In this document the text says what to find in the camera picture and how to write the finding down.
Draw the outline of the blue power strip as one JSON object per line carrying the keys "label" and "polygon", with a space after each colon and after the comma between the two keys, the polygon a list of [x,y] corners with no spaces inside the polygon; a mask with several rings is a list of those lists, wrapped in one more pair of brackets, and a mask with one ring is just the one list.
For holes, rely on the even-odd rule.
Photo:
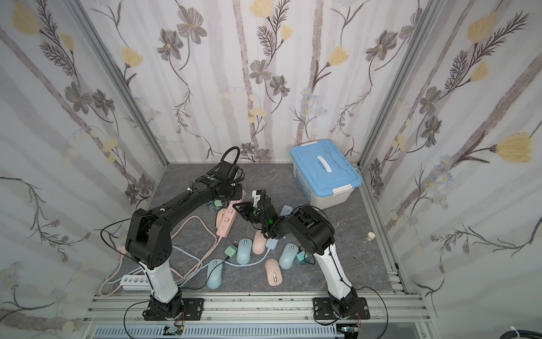
{"label": "blue power strip", "polygon": [[262,233],[266,238],[265,247],[267,249],[274,251],[278,241],[285,237],[287,227],[284,226],[284,219],[289,216],[292,211],[293,208],[291,206],[284,205],[277,219],[263,229]]}

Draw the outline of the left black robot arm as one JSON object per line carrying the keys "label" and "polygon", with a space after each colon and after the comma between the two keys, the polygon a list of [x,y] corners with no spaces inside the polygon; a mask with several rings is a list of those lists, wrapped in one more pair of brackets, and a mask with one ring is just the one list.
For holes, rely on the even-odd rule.
{"label": "left black robot arm", "polygon": [[150,301],[143,311],[146,321],[176,320],[185,310],[169,262],[174,228],[210,201],[241,199],[243,180],[244,173],[238,165],[221,161],[170,201],[134,212],[125,248],[141,265],[151,287]]}

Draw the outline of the pink power strip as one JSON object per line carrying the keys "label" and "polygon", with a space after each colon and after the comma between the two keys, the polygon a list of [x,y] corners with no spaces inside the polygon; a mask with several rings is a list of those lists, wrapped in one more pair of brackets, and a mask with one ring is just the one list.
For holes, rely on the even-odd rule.
{"label": "pink power strip", "polygon": [[226,212],[220,224],[220,227],[217,229],[217,236],[219,237],[228,237],[231,227],[234,224],[234,220],[237,216],[237,211],[234,209],[234,205],[237,201],[232,201],[226,208]]}

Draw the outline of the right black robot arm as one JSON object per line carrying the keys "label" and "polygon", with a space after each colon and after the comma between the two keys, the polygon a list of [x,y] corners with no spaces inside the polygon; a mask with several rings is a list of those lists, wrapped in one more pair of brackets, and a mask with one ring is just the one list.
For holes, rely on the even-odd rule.
{"label": "right black robot arm", "polygon": [[319,208],[306,204],[294,208],[286,216],[279,216],[264,190],[255,190],[252,202],[235,203],[233,207],[244,220],[259,224],[267,240],[279,240],[293,234],[320,266],[335,316],[340,319],[349,316],[358,300],[357,291],[340,264],[335,229]]}

